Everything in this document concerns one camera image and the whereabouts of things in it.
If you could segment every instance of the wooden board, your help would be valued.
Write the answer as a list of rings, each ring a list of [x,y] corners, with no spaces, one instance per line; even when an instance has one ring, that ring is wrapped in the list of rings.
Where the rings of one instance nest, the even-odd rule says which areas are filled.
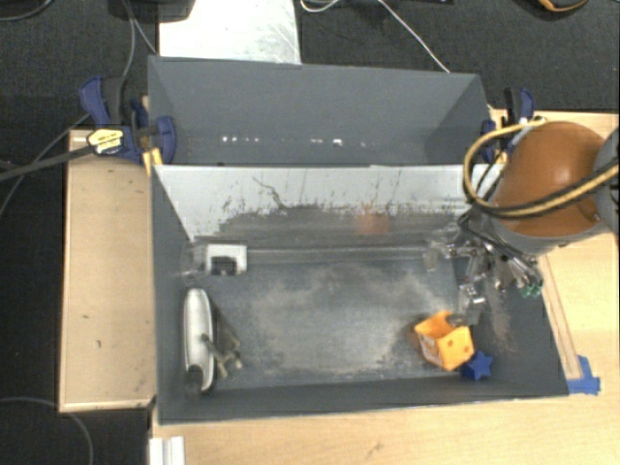
[[[85,144],[71,134],[70,148]],[[69,164],[58,405],[146,406],[155,394],[152,281],[143,168],[88,156]]]

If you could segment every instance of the clamp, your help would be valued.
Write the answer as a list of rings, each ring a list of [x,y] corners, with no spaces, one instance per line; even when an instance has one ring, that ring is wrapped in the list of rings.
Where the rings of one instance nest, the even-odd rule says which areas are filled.
[[[124,84],[124,77],[103,79],[95,76],[79,88],[82,108],[90,114],[97,127],[97,131],[89,137],[89,144],[94,146],[98,155],[112,155],[134,164],[144,164],[151,151],[161,153],[164,164],[171,163],[176,149],[172,118],[167,115],[158,117],[155,124],[149,126],[145,108],[133,101],[132,125],[126,125],[121,114]]]

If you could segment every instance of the yellow label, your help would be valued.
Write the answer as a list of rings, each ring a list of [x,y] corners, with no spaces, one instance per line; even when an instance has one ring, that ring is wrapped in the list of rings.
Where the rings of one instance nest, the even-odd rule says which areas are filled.
[[[115,151],[123,145],[123,132],[119,129],[98,129],[88,136],[88,144],[100,155]]]

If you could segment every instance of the gray tray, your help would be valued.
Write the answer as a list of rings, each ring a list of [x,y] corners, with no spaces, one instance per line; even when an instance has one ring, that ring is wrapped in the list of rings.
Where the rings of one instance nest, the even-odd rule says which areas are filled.
[[[473,329],[476,348],[495,357],[489,380],[426,363],[408,339],[413,322],[456,302],[465,263],[428,271],[422,257],[430,236],[465,208],[459,166],[155,169],[161,423],[567,393],[540,297],[491,298]],[[247,244],[248,272],[188,284],[182,256],[197,239]],[[244,368],[192,400],[183,390],[181,309],[197,285],[239,336]]]

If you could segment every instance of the wooden table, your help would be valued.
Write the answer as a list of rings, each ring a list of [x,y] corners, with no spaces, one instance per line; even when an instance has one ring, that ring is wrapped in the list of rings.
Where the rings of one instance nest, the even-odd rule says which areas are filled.
[[[546,115],[602,136],[618,124],[617,115]],[[83,133],[73,133],[72,148],[81,144]],[[156,387],[146,176],[116,159],[86,157],[69,165],[67,191],[59,406],[145,407]],[[542,264],[562,298],[549,308],[568,365],[573,343],[602,378],[598,397],[167,427],[154,421],[152,433],[184,436],[189,465],[620,463],[614,238],[556,250]]]

